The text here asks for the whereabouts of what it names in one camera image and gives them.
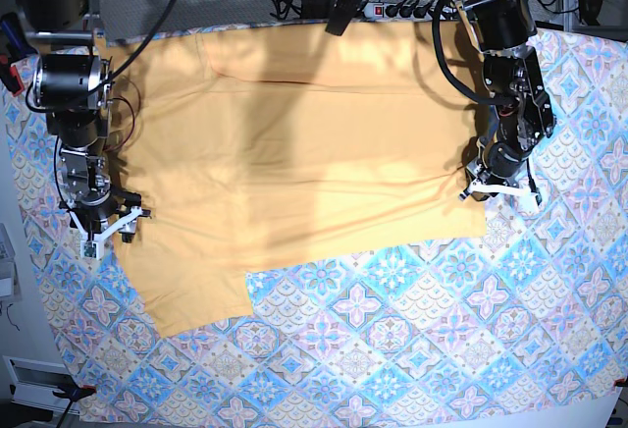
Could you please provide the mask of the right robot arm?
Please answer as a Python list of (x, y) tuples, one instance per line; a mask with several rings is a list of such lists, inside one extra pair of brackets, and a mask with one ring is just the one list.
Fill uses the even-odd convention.
[(109, 176), (114, 75), (94, 50), (95, 32), (76, 30), (96, 0), (17, 0), (1, 18), (1, 81), (45, 115), (55, 138), (53, 175), (59, 207), (80, 236), (79, 254), (99, 259), (113, 235), (130, 243), (149, 210), (141, 196)]

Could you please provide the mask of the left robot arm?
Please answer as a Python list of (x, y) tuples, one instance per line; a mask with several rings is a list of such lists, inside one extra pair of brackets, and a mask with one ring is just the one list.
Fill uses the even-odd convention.
[[(449, 69), (443, 49), (441, 16), (456, 11), (482, 58), (481, 95)], [(552, 111), (536, 50), (536, 35), (525, 0), (438, 0), (431, 22), (438, 65), (447, 81), (478, 105), (491, 107), (497, 117), (477, 140), (477, 156), (465, 167), (466, 188), (459, 197), (485, 201), (505, 194), (543, 198), (535, 183), (531, 158), (539, 143), (552, 136)]]

